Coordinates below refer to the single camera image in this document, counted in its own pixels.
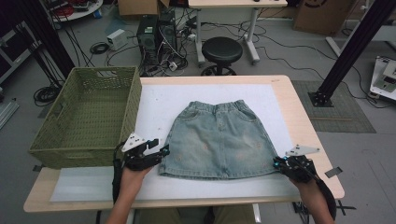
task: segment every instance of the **denim fabric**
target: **denim fabric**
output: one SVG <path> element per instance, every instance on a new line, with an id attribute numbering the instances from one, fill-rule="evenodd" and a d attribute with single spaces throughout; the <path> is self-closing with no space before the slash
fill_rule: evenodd
<path id="1" fill-rule="evenodd" d="M 235 179 L 275 171 L 271 139 L 243 100 L 191 102 L 175 119 L 165 144 L 171 153 L 160 164 L 160 175 Z"/>

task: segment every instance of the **person's right hand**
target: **person's right hand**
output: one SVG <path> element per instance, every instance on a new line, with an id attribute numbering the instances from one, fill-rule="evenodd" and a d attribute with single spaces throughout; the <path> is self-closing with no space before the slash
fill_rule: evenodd
<path id="1" fill-rule="evenodd" d="M 301 200 L 308 208 L 309 213 L 312 214 L 316 224 L 334 223 L 326 199 L 314 179 L 308 183 L 299 183 L 292 179 L 290 182 L 300 191 Z"/>

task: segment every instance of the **elastic waistband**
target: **elastic waistband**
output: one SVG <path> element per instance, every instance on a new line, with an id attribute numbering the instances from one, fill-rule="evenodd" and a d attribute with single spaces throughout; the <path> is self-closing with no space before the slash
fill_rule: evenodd
<path id="1" fill-rule="evenodd" d="M 194 101 L 189 104 L 189 108 L 205 110 L 211 113 L 217 113 L 220 111 L 241 110 L 244 108 L 248 108 L 248 106 L 245 104 L 243 100 L 238 100 L 235 102 L 218 104 L 218 105 L 210 105 L 199 101 Z"/>

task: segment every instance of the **stool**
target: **stool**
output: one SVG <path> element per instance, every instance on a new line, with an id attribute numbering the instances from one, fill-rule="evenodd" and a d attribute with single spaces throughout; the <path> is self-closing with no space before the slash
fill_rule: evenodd
<path id="1" fill-rule="evenodd" d="M 236 76 L 231 63 L 238 61 L 242 57 L 242 47 L 235 40 L 228 37 L 214 37 L 206 40 L 202 45 L 202 54 L 204 57 L 216 65 L 207 67 L 201 76 Z"/>

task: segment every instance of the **green basket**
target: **green basket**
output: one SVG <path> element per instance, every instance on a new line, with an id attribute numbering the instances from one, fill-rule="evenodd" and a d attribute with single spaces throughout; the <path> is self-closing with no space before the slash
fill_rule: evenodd
<path id="1" fill-rule="evenodd" d="M 111 166 L 134 131 L 141 91 L 137 67 L 74 68 L 29 152 L 53 169 Z"/>

